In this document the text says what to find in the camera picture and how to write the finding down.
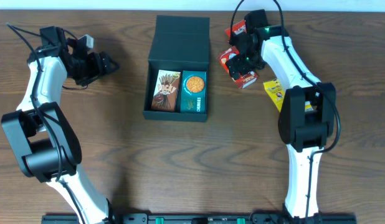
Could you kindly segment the brown Pocky box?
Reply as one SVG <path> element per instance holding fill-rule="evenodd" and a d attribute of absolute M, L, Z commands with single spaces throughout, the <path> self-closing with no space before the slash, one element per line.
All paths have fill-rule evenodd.
<path fill-rule="evenodd" d="M 181 72 L 159 70 L 151 109 L 175 112 Z"/>

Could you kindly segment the black storage box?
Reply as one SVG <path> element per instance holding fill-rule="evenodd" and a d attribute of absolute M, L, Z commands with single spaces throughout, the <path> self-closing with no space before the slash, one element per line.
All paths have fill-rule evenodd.
<path fill-rule="evenodd" d="M 154 38 L 148 56 L 143 109 L 145 119 L 194 122 L 207 120 L 207 111 L 202 113 L 181 111 L 181 92 L 178 92 L 174 112 L 155 111 L 151 105 L 154 98 L 154 85 L 160 70 L 208 72 L 209 21 L 208 17 L 159 15 L 156 18 Z"/>

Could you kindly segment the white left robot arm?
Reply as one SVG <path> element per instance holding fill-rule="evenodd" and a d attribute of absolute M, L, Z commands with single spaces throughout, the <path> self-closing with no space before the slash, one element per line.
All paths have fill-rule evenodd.
<path fill-rule="evenodd" d="M 20 170 L 55 189 L 77 214 L 77 223 L 118 223 L 108 199 L 84 171 L 77 136 L 59 103 L 63 84 L 85 86 L 110 71 L 111 58 L 92 52 L 93 38 L 67 39 L 31 52 L 26 94 L 1 125 Z"/>

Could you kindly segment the teal Chunkies cookie box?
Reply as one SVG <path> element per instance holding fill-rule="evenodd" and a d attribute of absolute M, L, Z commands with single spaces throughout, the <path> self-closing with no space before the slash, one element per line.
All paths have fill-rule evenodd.
<path fill-rule="evenodd" d="M 207 73 L 200 71 L 183 72 L 181 89 L 181 113 L 206 112 Z"/>

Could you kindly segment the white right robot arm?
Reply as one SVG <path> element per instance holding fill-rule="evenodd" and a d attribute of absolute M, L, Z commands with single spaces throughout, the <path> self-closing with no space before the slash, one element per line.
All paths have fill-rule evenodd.
<path fill-rule="evenodd" d="M 232 54 L 221 63 L 234 81 L 268 65 L 282 88 L 278 132 L 288 150 L 288 192 L 282 215 L 270 215 L 278 223 L 326 223 L 316 199 L 318 169 L 327 139 L 340 130 L 336 90 L 322 83 L 296 53 L 281 26 L 226 30 Z"/>

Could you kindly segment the red Hello Panda box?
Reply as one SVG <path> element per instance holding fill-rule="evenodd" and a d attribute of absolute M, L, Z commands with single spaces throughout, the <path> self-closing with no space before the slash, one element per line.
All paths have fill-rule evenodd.
<path fill-rule="evenodd" d="M 240 89 L 254 83 L 258 78 L 258 75 L 254 72 L 253 68 L 244 65 L 244 61 L 239 57 L 239 51 L 235 47 L 231 47 L 220 53 L 217 59 L 222 68 Z"/>

